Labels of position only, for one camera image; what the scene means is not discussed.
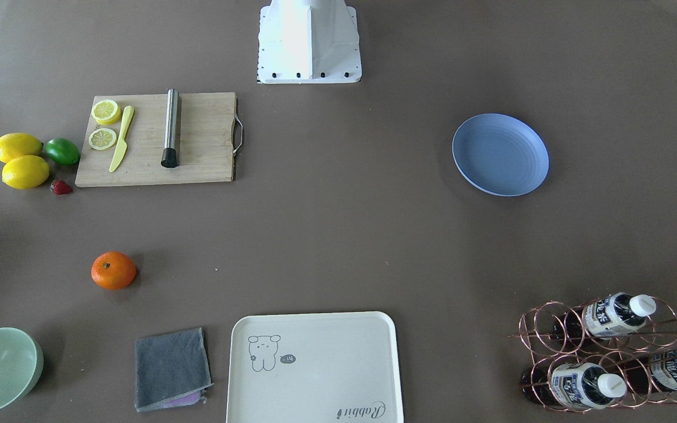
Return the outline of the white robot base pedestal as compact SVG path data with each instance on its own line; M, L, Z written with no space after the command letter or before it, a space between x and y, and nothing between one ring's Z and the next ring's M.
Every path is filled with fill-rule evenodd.
M344 1L272 1L260 9L261 84L361 81L357 11Z

